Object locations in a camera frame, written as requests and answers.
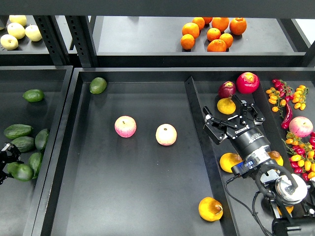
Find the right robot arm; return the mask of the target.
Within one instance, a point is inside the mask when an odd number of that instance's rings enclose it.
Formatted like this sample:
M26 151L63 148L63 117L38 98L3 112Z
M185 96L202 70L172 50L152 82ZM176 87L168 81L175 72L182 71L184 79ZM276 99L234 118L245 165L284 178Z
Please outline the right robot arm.
M315 206L306 198L313 197L314 181L305 181L292 174L268 154L270 142L259 129L265 117L254 103L229 98L238 104L239 113L227 119L215 117L208 107L203 107L203 129L217 145L230 140L242 161L232 164L234 178L251 177L258 193L269 202L273 212L274 236L313 236L315 234Z

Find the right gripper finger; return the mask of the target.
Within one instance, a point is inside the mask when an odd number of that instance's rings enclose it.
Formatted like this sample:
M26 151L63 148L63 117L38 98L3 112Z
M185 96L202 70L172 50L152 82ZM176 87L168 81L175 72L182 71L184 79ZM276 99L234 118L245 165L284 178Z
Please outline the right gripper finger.
M207 106L203 107L203 113L205 114L203 129L216 145L228 137L233 137L227 134L229 128L236 130L239 127L236 123L214 117Z
M265 122L265 116L255 103L241 100L237 95L232 95L231 99L240 109L233 129L253 129Z

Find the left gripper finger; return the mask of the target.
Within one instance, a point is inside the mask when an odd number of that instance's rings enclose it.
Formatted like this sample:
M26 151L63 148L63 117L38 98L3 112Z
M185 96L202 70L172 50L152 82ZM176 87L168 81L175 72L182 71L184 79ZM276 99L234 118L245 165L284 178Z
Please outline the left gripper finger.
M3 165L17 162L23 163L20 158L21 152L12 143L6 143L4 147L0 150L0 163Z
M6 167L6 163L1 163L0 164L0 184L3 184L4 180L6 180L7 178L12 178L12 174L10 173L6 173L4 171L4 168Z

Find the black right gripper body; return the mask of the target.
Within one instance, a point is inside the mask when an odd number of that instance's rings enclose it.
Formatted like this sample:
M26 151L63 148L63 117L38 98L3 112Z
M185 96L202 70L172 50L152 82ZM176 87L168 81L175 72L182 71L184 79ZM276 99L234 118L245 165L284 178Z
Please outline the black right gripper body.
M226 135L242 159L260 148L266 149L270 146L269 140L257 127L246 125L239 129L227 128Z

